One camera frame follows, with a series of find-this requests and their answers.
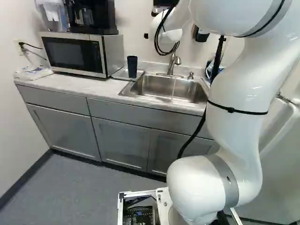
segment cabinet door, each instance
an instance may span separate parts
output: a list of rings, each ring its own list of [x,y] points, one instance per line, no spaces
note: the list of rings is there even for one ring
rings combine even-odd
[[[90,117],[27,104],[48,145],[101,161]]]
[[[190,136],[155,131],[152,135],[147,171],[165,176],[182,145]],[[215,141],[196,137],[185,149],[182,157],[212,154],[218,150]]]
[[[92,118],[104,162],[146,171],[150,129]]]

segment black coffee maker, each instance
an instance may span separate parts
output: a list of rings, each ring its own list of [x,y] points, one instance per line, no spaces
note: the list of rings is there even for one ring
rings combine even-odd
[[[115,21],[114,0],[65,0],[70,32],[119,34]]]

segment circuit board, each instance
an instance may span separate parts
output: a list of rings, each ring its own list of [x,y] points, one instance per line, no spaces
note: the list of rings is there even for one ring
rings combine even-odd
[[[123,212],[123,225],[155,225],[153,207],[134,207]]]

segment electrical outlet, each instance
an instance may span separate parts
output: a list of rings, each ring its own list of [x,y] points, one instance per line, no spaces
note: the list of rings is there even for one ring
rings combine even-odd
[[[24,52],[22,51],[19,42],[24,42],[23,40],[20,39],[14,39],[14,45],[15,45],[15,49],[18,53],[18,55],[24,55]]]

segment faucet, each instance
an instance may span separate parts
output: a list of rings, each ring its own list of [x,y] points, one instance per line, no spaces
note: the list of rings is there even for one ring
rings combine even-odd
[[[176,53],[173,52],[171,57],[170,57],[170,62],[169,62],[169,68],[168,68],[167,75],[173,76],[173,70],[174,70],[175,64],[180,65],[181,64],[181,58],[179,56],[176,56]]]

